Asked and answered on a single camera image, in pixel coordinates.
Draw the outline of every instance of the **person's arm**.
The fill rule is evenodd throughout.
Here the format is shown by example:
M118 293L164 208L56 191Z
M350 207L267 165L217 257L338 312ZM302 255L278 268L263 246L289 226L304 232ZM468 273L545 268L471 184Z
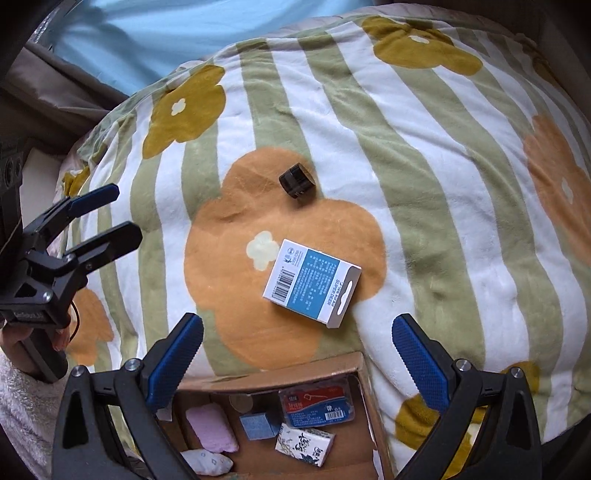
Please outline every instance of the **person's arm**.
M57 412L67 376L55 384L35 380L36 368L19 342L31 329L5 326L0 331L0 423L29 470L42 480L51 478L51 450ZM66 329L53 346L66 347Z

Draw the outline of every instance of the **floral blanket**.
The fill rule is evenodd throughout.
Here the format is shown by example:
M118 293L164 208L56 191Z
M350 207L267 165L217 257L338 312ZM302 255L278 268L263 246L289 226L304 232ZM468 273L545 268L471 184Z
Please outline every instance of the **floral blanket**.
M131 97L79 154L82 192L121 195L68 244L125 220L144 240L78 294L73 362L142 357L185 312L205 324L194 377L362 350L400 469L437 418L392 344L409 312L454 358L520 365L544 441L591 411L591 135L526 39L356 15L238 43ZM296 162L309 205L278 182ZM284 238L362 267L339 329L262 298Z

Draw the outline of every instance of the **pink cloth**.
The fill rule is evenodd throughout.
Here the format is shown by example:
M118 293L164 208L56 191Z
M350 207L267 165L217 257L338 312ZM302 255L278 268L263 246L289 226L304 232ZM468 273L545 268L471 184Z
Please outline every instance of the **pink cloth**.
M185 415L204 449L213 453L238 451L238 442L220 405L193 407Z

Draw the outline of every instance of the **red and blue plastic package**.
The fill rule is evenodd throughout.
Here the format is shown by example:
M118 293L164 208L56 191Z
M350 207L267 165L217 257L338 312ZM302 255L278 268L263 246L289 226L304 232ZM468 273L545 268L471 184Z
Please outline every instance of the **red and blue plastic package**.
M355 418L345 377L279 390L285 422L295 428L343 423Z

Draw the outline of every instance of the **silver bolt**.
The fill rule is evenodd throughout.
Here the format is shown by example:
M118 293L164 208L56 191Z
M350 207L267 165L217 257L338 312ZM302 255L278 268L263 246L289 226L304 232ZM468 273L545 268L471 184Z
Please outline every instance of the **silver bolt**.
M519 367L513 367L511 369L511 375L513 375L515 378L522 378L523 377L523 370Z
M456 360L456 367L460 372L467 372L472 368L472 364L465 358L460 358Z
M123 366L128 372L135 372L141 364L142 361L139 358L130 358Z
M86 367L84 365L76 365L72 369L72 376L81 377L84 372L86 372Z

